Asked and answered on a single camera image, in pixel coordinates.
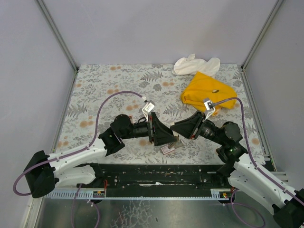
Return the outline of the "red white staple box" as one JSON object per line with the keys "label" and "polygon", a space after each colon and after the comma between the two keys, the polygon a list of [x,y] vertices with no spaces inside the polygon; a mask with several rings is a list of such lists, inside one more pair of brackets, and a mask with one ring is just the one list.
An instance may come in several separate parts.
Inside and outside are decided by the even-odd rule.
{"label": "red white staple box", "polygon": [[170,152],[173,152],[175,150],[174,146],[165,145],[161,147],[162,154],[166,155]]}

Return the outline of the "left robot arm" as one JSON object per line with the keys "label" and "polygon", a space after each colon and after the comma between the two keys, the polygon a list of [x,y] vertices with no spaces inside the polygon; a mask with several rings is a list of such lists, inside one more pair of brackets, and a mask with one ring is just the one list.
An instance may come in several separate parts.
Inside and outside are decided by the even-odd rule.
{"label": "left robot arm", "polygon": [[96,174],[87,162],[104,158],[125,147],[124,139],[147,137],[155,146],[176,142],[173,131],[152,112],[141,122],[132,123],[120,114],[110,127],[85,148],[76,147],[54,155],[36,152],[25,167],[25,178],[33,198],[49,194],[55,187],[89,184]]}

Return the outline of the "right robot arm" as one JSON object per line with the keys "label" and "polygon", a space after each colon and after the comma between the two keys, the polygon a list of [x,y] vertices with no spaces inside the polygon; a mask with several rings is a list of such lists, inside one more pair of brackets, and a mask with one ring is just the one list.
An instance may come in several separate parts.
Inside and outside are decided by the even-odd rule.
{"label": "right robot arm", "polygon": [[239,126],[225,122],[217,127],[201,112],[172,123],[170,129],[179,135],[196,139],[204,137],[220,145],[216,150],[224,163],[217,173],[229,184],[259,202],[281,228],[298,228],[304,223],[304,191],[284,183],[263,165],[254,160],[242,140]]}

